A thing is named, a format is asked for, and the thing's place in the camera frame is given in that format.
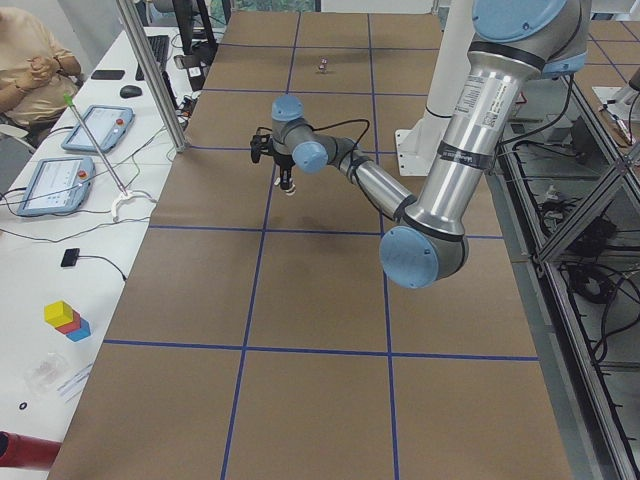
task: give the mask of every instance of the black connector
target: black connector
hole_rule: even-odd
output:
[[[67,248],[64,251],[64,255],[62,257],[62,262],[60,262],[60,266],[62,268],[75,267],[79,256],[80,256],[79,248]]]

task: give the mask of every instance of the yellow block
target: yellow block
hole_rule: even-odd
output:
[[[73,308],[60,300],[44,307],[44,321],[54,328],[73,322]]]

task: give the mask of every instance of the red cylinder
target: red cylinder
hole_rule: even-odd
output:
[[[60,442],[0,432],[0,467],[49,470],[60,446]]]

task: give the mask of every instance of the blue and white device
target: blue and white device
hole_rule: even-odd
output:
[[[38,162],[18,215],[37,217],[75,212],[95,176],[91,157],[44,158]]]
[[[92,105],[82,119],[100,145],[100,149],[108,152],[127,132],[133,117],[133,110],[129,107]],[[98,153],[80,123],[64,139],[62,148],[70,152]]]

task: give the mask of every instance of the keyboard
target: keyboard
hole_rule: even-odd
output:
[[[164,72],[165,68],[167,68],[167,55],[169,54],[169,35],[147,35],[147,40],[149,40],[151,51],[156,58],[160,71]],[[140,64],[138,64],[138,69],[136,70],[136,80],[144,80],[144,73]]]

